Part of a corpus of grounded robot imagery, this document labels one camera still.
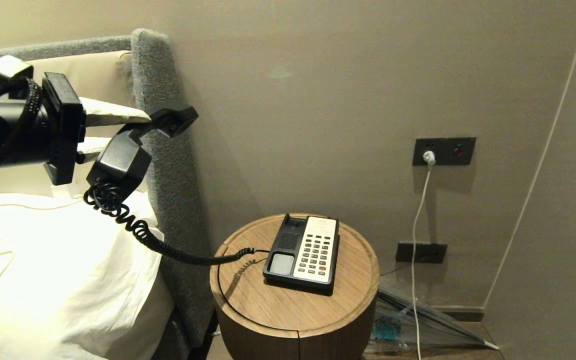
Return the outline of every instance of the floor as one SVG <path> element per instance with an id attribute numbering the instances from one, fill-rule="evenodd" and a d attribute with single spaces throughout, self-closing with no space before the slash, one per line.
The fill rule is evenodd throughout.
<path id="1" fill-rule="evenodd" d="M 490 334 L 482 323 L 461 322 L 464 328 L 492 341 Z M 504 360 L 499 351 L 473 348 L 430 348 L 421 351 L 424 360 Z M 410 360 L 416 359 L 416 352 L 402 354 L 365 354 L 361 360 Z M 233 360 L 224 345 L 224 339 L 217 336 L 212 340 L 212 346 L 206 360 Z"/>

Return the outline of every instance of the gray upholstered headboard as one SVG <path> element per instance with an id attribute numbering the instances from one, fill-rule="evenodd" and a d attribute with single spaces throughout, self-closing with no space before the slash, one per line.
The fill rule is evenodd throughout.
<path id="1" fill-rule="evenodd" d="M 48 59 L 70 55 L 130 50 L 137 107 L 148 110 L 166 100 L 180 100 L 181 92 L 169 38 L 158 32 L 137 29 L 131 35 L 81 39 L 0 49 L 0 56 L 14 55 L 23 60 Z M 188 253 L 210 255 L 208 231 L 189 134 L 173 139 L 151 132 L 144 148 L 153 162 L 146 181 L 149 198 L 166 242 Z M 201 346 L 213 314 L 213 299 L 207 266 L 190 266 L 162 258 L 160 271 L 176 302 L 181 324 L 177 338 L 189 347 Z M 186 358 L 188 349 L 178 354 Z"/>

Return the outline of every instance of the wall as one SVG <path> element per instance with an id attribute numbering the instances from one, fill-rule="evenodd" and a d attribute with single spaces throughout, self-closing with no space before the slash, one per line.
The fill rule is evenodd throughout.
<path id="1" fill-rule="evenodd" d="M 31 14 L 32 21 L 26 16 Z M 480 308 L 547 138 L 576 45 L 576 1 L 0 1 L 0 47 L 169 34 L 213 246 L 258 217 L 313 212 L 363 234 L 394 269 L 423 168 L 417 137 L 476 136 L 437 168 L 418 296 Z M 388 284 L 409 292 L 408 269 Z"/>
<path id="2" fill-rule="evenodd" d="M 506 360 L 576 360 L 576 67 L 484 323 Z"/>

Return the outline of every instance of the coiled black cable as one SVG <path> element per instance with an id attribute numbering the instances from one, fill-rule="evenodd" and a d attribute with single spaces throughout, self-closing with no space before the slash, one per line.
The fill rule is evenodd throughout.
<path id="1" fill-rule="evenodd" d="M 19 116 L 14 129 L 7 136 L 7 139 L 0 146 L 0 164 L 4 162 L 16 148 L 21 134 L 33 127 L 37 114 L 42 107 L 42 89 L 29 77 L 21 76 L 10 80 L 7 84 L 0 86 L 0 96 L 9 92 L 27 90 L 25 105 Z"/>
<path id="2" fill-rule="evenodd" d="M 219 257 L 190 255 L 157 239 L 150 228 L 148 228 L 146 221 L 143 219 L 136 220 L 135 215 L 129 215 L 130 207 L 123 203 L 124 200 L 125 196 L 123 191 L 118 186 L 110 183 L 95 184 L 84 193 L 85 203 L 92 205 L 95 210 L 101 210 L 102 214 L 113 217 L 117 224 L 125 224 L 126 231 L 131 232 L 135 239 L 144 244 L 146 248 L 182 263 L 192 265 L 219 265 L 235 262 L 247 254 L 268 252 L 266 250 L 255 250 L 254 248 L 247 247 L 242 248 L 233 255 Z"/>

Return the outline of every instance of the wall outlet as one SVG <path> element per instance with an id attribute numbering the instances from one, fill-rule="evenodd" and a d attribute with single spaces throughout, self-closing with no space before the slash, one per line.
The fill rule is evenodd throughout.
<path id="1" fill-rule="evenodd" d="M 475 151 L 477 137 L 428 137 L 416 139 L 412 157 L 413 166 L 425 166 L 424 153 L 432 151 L 435 166 L 469 166 Z"/>
<path id="2" fill-rule="evenodd" d="M 414 251 L 414 262 L 426 264 L 441 264 L 446 257 L 448 244 L 417 243 Z M 409 263 L 412 261 L 412 243 L 398 243 L 395 261 Z"/>

